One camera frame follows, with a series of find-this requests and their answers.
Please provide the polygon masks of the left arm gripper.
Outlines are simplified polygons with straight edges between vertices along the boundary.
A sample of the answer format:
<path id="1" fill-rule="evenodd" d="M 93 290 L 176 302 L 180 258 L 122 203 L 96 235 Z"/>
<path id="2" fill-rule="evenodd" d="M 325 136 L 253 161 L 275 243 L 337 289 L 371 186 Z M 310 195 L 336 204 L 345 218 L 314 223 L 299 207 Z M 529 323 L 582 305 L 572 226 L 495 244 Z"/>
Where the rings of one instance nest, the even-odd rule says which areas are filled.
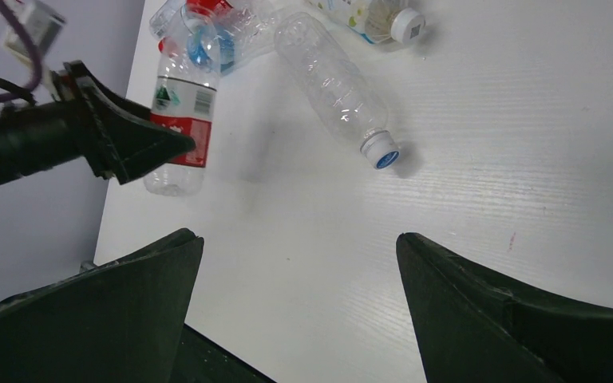
<path id="1" fill-rule="evenodd" d="M 82 61 L 66 62 L 63 101 L 0 116 L 0 186 L 83 156 L 93 174 L 127 184 L 196 147 L 150 121 L 150 109 L 102 84 Z"/>

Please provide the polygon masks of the crushed clear unlabelled bottle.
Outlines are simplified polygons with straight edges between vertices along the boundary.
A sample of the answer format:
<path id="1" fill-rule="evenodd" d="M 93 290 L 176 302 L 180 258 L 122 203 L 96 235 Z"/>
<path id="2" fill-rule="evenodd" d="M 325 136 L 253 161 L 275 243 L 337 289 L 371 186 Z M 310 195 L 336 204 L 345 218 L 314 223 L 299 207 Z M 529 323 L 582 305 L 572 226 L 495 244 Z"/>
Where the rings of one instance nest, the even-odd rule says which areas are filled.
<path id="1" fill-rule="evenodd" d="M 275 29 L 274 45 L 337 142 L 377 170 L 399 159 L 401 150 L 388 129 L 388 108 L 318 19 L 305 12 L 287 16 Z"/>

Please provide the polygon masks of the clear bottle blue stripe label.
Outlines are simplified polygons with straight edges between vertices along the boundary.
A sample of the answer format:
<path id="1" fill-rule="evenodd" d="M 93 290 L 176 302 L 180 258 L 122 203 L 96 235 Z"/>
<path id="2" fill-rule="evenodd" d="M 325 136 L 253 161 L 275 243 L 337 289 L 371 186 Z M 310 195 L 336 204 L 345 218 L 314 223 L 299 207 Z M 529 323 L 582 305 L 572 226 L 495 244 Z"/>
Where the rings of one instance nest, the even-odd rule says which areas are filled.
<path id="1" fill-rule="evenodd" d="M 388 41 L 408 45 L 425 28 L 425 17 L 409 1 L 307 0 L 306 3 L 373 45 Z"/>

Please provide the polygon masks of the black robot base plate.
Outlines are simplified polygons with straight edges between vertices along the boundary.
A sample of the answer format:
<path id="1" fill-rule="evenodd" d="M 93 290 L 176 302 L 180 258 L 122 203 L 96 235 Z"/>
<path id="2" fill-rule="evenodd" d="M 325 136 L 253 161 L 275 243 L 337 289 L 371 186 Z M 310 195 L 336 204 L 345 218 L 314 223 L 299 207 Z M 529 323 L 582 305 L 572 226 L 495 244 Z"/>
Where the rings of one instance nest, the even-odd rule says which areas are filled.
<path id="1" fill-rule="evenodd" d="M 184 325 L 170 382 L 274 382 L 189 325 Z"/>

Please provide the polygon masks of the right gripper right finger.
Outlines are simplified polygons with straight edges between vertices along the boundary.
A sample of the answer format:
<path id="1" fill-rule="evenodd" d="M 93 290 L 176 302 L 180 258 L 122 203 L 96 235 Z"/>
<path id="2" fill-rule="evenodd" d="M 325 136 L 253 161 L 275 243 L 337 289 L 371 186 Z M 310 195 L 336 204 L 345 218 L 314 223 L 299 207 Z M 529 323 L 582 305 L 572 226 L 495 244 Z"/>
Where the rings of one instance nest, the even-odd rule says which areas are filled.
<path id="1" fill-rule="evenodd" d="M 429 382 L 613 382 L 613 309 L 528 285 L 418 233 L 397 238 Z"/>

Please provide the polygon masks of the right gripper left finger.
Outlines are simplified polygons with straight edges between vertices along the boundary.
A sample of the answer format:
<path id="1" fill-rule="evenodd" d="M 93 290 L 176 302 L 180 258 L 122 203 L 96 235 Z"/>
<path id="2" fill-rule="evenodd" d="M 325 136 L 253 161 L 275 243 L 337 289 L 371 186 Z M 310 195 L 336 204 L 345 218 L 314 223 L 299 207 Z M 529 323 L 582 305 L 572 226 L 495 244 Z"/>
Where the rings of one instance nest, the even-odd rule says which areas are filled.
<path id="1" fill-rule="evenodd" d="M 0 382 L 167 382 L 204 240 L 182 228 L 0 301 Z"/>

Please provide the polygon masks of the clear bottle blue white label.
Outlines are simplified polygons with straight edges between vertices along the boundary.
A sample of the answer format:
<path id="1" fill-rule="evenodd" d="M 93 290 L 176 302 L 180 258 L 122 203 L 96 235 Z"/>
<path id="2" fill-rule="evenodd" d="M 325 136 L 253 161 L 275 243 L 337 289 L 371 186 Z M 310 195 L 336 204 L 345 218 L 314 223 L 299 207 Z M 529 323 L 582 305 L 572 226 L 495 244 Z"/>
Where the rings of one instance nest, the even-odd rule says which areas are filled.
<path id="1" fill-rule="evenodd" d="M 275 31 L 288 13 L 270 1 L 166 1 L 149 20 L 149 29 L 162 49 L 174 22 L 194 26 L 191 16 L 210 18 L 218 34 L 221 73 L 226 74 L 273 51 Z"/>

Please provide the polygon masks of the clear bottle red label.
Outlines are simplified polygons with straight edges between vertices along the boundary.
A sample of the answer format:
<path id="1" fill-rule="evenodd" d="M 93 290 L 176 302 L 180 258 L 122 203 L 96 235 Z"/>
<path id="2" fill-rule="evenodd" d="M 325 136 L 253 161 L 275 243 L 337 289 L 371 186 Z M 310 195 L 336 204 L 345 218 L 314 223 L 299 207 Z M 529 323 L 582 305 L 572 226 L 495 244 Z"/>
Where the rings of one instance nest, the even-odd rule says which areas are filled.
<path id="1" fill-rule="evenodd" d="M 192 138 L 195 147 L 144 177 L 153 194 L 195 195 L 202 188 L 221 64 L 213 17 L 202 6 L 185 4 L 161 40 L 151 121 Z"/>

